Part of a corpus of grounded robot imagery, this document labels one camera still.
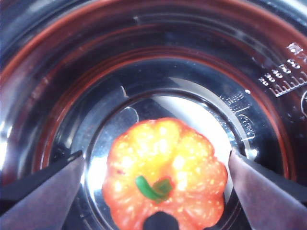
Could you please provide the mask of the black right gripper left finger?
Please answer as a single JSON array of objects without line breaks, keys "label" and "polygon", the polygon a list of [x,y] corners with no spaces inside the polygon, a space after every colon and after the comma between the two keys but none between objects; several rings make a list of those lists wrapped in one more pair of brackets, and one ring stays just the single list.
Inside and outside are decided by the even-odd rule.
[{"label": "black right gripper left finger", "polygon": [[2,230],[60,230],[79,190],[82,151],[0,189]]}]

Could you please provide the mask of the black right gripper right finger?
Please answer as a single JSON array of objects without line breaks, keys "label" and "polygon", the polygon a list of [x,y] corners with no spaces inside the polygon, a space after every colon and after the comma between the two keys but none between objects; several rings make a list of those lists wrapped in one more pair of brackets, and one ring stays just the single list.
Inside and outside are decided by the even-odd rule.
[{"label": "black right gripper right finger", "polygon": [[235,192],[254,230],[305,230],[307,188],[231,150]]}]

